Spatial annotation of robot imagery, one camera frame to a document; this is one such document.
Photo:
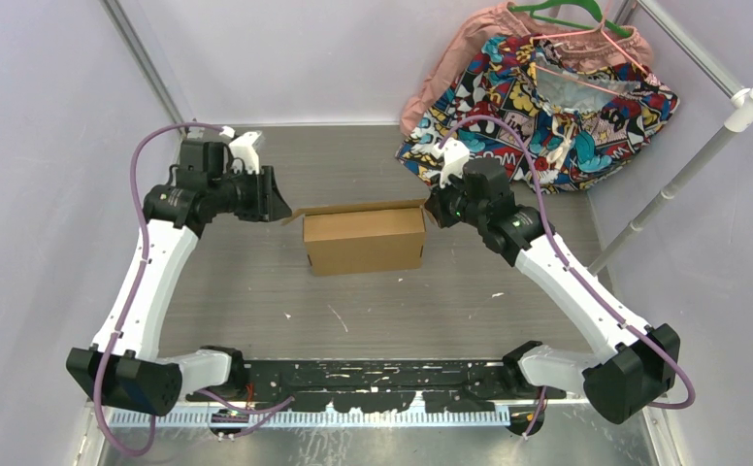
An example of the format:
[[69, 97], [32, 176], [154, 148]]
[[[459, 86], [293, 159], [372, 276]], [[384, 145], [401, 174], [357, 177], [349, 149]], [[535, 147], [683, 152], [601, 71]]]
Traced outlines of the brown cardboard box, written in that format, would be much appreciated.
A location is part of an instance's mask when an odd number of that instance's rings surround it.
[[330, 277], [419, 269], [426, 223], [422, 199], [297, 209], [311, 272]]

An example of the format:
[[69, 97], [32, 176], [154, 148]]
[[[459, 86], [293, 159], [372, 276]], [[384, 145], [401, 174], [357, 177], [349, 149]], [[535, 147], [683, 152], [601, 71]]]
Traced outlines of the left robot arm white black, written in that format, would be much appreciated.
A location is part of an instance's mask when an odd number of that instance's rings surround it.
[[226, 401], [249, 383], [240, 350], [204, 346], [182, 356], [158, 355], [160, 332], [184, 264], [217, 216], [275, 222], [292, 211], [275, 171], [257, 153], [259, 131], [232, 141], [185, 140], [173, 179], [152, 188], [139, 211], [136, 250], [108, 318], [87, 349], [73, 348], [66, 368], [92, 401], [165, 416], [180, 399], [212, 389]]

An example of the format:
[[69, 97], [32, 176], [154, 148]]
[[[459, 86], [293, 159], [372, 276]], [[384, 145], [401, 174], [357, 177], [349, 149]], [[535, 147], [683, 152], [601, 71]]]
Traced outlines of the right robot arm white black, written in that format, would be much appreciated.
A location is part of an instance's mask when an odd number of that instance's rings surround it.
[[446, 163], [425, 207], [441, 228], [474, 227], [489, 250], [545, 292], [590, 348], [530, 342], [516, 349], [503, 374], [510, 395], [525, 399], [543, 386], [581, 394], [601, 417], [620, 424], [673, 387], [678, 334], [667, 324], [650, 325], [599, 284], [540, 210], [516, 202], [498, 162]]

